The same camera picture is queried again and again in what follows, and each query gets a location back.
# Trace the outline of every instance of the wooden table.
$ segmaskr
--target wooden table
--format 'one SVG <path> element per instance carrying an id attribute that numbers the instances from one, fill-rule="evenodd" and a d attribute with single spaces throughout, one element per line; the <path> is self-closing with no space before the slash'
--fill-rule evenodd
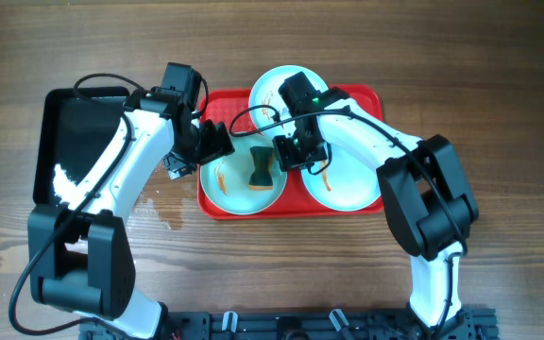
<path id="1" fill-rule="evenodd" d="M 460 297 L 496 308 L 501 338 L 544 339 L 544 1 L 9 2 L 0 0 L 0 339 L 21 338 L 7 308 L 27 262 L 45 95 L 93 72 L 157 85 L 167 61 L 192 64 L 212 90 L 303 65 L 329 83 L 373 87 L 391 126 L 449 138 L 481 212 Z M 403 307 L 411 292 L 409 257 L 382 213 L 216 222 L 196 203 L 196 177 L 172 182 L 158 167 L 127 232 L 137 286 L 173 311 Z M 75 318 L 33 303 L 28 289 L 19 314 L 34 328 Z"/>

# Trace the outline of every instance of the white bowl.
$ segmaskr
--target white bowl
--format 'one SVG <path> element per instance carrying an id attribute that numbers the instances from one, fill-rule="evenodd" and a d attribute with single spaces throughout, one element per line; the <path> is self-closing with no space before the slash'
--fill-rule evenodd
<path id="1" fill-rule="evenodd" d="M 249 149 L 252 146 L 272 147 L 272 141 L 259 134 L 230 139 L 234 153 L 201 166 L 201 187 L 207 198 L 224 212 L 241 215 L 261 212 L 281 196 L 287 173 L 281 171 L 275 158 L 270 167 L 273 189 L 250 190 L 249 179 L 255 165 Z"/>
<path id="2" fill-rule="evenodd" d="M 368 207 L 381 196 L 377 174 L 351 156 L 341 147 L 332 144 L 332 161 L 329 167 L 316 176 L 308 169 L 301 170 L 303 184 L 310 195 L 327 208 L 339 212 L 354 212 Z M 312 166 L 318 171 L 324 162 Z"/>
<path id="3" fill-rule="evenodd" d="M 261 76 L 253 85 L 251 93 L 249 95 L 249 106 L 267 104 L 276 108 L 280 112 L 280 119 L 290 118 L 289 110 L 279 94 L 279 87 L 284 80 L 290 76 L 293 76 L 299 72 L 303 72 L 306 77 L 312 82 L 315 89 L 321 92 L 327 91 L 329 87 L 316 73 L 308 70 L 305 67 L 295 65 L 285 65 L 274 68 Z M 263 128 L 270 124 L 273 124 L 272 115 L 274 112 L 270 109 L 256 109 L 253 110 L 251 120 L 255 128 Z M 263 132 L 264 135 L 272 138 L 274 136 L 285 135 L 291 136 L 295 131 L 295 123 L 287 123 L 282 127 L 274 127 Z"/>

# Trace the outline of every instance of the brown sponge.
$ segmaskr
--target brown sponge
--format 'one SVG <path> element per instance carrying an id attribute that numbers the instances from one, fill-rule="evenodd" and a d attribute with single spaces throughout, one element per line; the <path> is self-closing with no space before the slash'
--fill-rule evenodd
<path id="1" fill-rule="evenodd" d="M 272 190 L 274 183 L 270 175 L 270 167 L 274 160 L 274 149 L 268 146 L 253 146 L 249 149 L 255 164 L 255 171 L 249 179 L 250 190 Z"/>

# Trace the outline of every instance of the black mounting rail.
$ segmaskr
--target black mounting rail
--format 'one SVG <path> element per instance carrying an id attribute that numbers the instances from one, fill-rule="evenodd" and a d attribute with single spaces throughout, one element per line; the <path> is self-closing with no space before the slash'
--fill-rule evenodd
<path id="1" fill-rule="evenodd" d="M 427 340 L 407 308 L 345 313 L 354 340 Z M 207 312 L 170 313 L 178 340 L 338 340 L 345 339 L 327 313 L 239 314 L 235 331 L 222 331 L 223 315 Z M 492 309 L 462 311 L 447 323 L 441 340 L 499 340 L 497 317 Z M 81 325 L 79 339 L 132 340 L 95 325 Z"/>

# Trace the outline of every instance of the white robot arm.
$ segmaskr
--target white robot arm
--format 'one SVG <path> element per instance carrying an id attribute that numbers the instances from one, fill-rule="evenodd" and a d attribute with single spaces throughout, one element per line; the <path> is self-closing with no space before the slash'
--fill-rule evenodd
<path id="1" fill-rule="evenodd" d="M 477 205 L 450 144 L 439 136 L 421 141 L 401 133 L 364 112 L 353 99 L 336 89 L 318 93 L 313 105 L 311 97 L 303 100 L 300 95 L 303 87 L 306 93 L 314 94 L 304 78 L 303 74 L 292 76 L 280 88 L 292 116 L 321 110 L 349 111 L 352 116 L 324 114 L 296 120 L 297 131 L 292 138 L 301 139 L 300 145 L 309 145 L 310 149 L 291 149 L 297 144 L 288 143 L 285 136 L 275 137 L 275 152 L 281 169 L 321 161 L 319 158 L 326 155 L 323 151 L 321 156 L 320 149 L 322 142 L 326 142 L 340 145 L 376 170 L 388 225 L 399 244 L 411 255 L 413 293 L 410 308 L 425 327 L 432 328 L 442 319 L 447 306 L 445 299 L 450 296 L 450 308 L 445 318 L 451 319 L 461 309 L 456 294 L 458 260 L 451 261 L 451 275 L 446 263 L 450 262 L 451 254 L 463 251 L 461 244 L 455 240 L 451 224 L 434 198 L 419 194 L 416 180 L 421 174 L 409 163 L 404 150 L 363 120 L 397 139 L 425 163 L 467 237 L 469 224 L 477 218 Z M 28 223 L 32 258 L 37 249 L 47 246 L 44 240 L 55 232 L 60 220 L 80 207 L 86 193 L 92 191 L 94 183 L 102 178 L 122 151 L 127 132 L 132 132 L 131 143 L 123 157 L 98 194 L 81 210 L 74 233 L 66 235 L 71 243 L 79 237 L 88 240 L 84 262 L 67 267 L 70 255 L 63 245 L 51 246 L 56 249 L 46 252 L 31 274 L 31 292 L 37 302 L 91 319 L 98 318 L 100 324 L 108 324 L 125 336 L 139 339 L 168 339 L 170 334 L 165 324 L 166 307 L 134 288 L 135 268 L 124 230 L 132 205 L 156 165 L 170 151 L 190 166 L 210 162 L 233 151 L 223 125 L 214 126 L 209 121 L 197 128 L 191 124 L 194 117 L 186 112 L 189 108 L 193 110 L 194 105 L 184 107 L 183 103 L 196 101 L 198 89 L 195 92 L 194 84 L 163 86 L 161 91 L 134 92 L 125 103 L 129 126 L 125 120 L 120 120 L 116 133 L 88 175 L 78 185 L 58 193 L 62 203 L 68 203 L 68 206 L 38 205 Z M 97 258 L 90 253 L 102 251 L 101 248 L 110 253 L 98 253 Z M 114 252 L 118 249 L 122 250 L 119 254 Z M 98 266 L 102 268 L 100 272 L 95 272 L 96 265 L 92 265 L 96 261 L 102 265 Z M 57 264 L 64 264 L 63 270 L 57 269 Z"/>
<path id="2" fill-rule="evenodd" d="M 399 139 L 409 150 L 414 151 L 419 147 L 420 138 L 391 128 L 366 113 L 352 98 L 337 100 L 326 107 L 325 110 L 339 110 L 346 106 L 349 107 L 351 112 L 358 114 Z M 404 156 L 404 152 L 381 135 L 379 131 L 358 120 L 339 115 L 321 115 L 318 117 L 318 126 L 326 142 L 339 145 L 373 171 L 377 171 L 391 158 L 398 159 Z M 439 252 L 438 256 L 431 261 L 427 261 L 422 256 L 411 256 L 413 293 L 410 298 L 410 306 L 427 327 L 433 327 L 439 322 L 444 309 L 449 281 L 446 260 L 450 254 L 461 250 L 461 245 L 454 242 Z M 457 295 L 458 259 L 454 261 L 452 271 L 453 293 L 447 319 L 455 316 L 461 309 L 461 301 Z"/>

